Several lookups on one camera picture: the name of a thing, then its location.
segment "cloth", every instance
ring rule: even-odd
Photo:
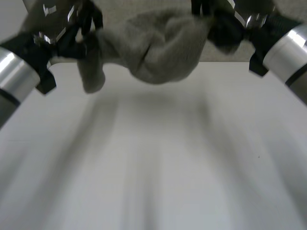
[[[78,61],[85,92],[103,87],[106,63],[122,65],[150,84],[186,78],[200,60],[212,22],[212,18],[191,15],[190,10],[165,9],[90,34],[86,39],[96,42],[97,49]]]

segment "background wall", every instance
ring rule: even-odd
[[[23,0],[28,8],[35,0]],[[104,13],[106,26],[112,26],[137,13],[165,7],[191,8],[190,0],[93,0]],[[307,22],[306,0],[274,0],[280,11],[292,18]],[[242,43],[240,49],[231,56],[225,56],[207,43],[201,61],[249,61],[254,53],[253,47]]]
[[[0,2],[1,36],[22,14]],[[1,230],[307,228],[307,109],[274,76],[200,63],[149,86],[108,65],[85,95],[75,64],[51,70],[0,132]]]

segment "gray wall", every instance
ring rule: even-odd
[[[30,8],[35,0],[24,0]],[[107,26],[120,22],[137,13],[162,7],[190,7],[189,0],[94,0],[104,12],[104,20]],[[275,0],[281,12],[291,17],[307,21],[306,0]],[[250,44],[242,43],[240,49],[231,56],[226,56],[208,43],[201,56],[201,61],[249,61],[253,54]]]

